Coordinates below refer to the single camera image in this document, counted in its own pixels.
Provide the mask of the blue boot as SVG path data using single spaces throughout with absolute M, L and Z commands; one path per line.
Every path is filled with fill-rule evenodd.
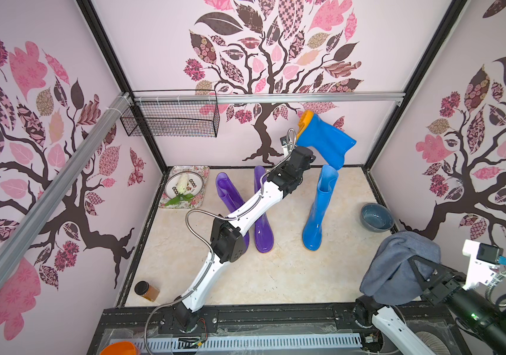
M 330 165 L 325 165 L 320 171 L 315 200 L 310 209 L 309 217 L 303 228 L 303 245 L 310 251 L 317 251 L 323 239 L 323 219 L 331 201 L 338 171 Z
M 301 115 L 298 126 L 297 146 L 315 148 L 328 165 L 336 170 L 343 168 L 346 152 L 357 143 L 355 139 L 310 110 Z

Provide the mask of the grey cloth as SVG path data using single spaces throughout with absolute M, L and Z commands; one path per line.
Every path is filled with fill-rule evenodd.
M 360 284 L 360 292 L 376 303 L 399 306 L 422 294 L 409 259 L 441 261 L 438 244 L 415 232 L 398 232 L 381 242 Z

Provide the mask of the purple boot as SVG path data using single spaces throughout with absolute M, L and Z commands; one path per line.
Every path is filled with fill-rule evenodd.
M 215 179 L 217 195 L 223 201 L 230 213 L 237 211 L 244 205 L 245 201 L 241 194 L 231 182 L 229 176 L 220 172 Z
M 266 169 L 262 166 L 254 168 L 254 191 L 260 192 L 265 181 Z M 267 253 L 272 250 L 275 238 L 268 217 L 263 214 L 254 223 L 254 243 L 260 253 Z

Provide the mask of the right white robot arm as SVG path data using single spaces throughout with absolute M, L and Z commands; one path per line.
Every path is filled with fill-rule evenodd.
M 432 306 L 444 305 L 455 323 L 496 354 L 506 354 L 506 294 L 495 302 L 476 291 L 465 290 L 465 275 L 442 264 L 414 256 L 408 261 L 423 291 L 421 298 Z M 352 318 L 362 328 L 376 328 L 403 354 L 425 354 L 428 347 L 398 317 L 394 308 L 379 304 L 372 297 L 356 300 Z

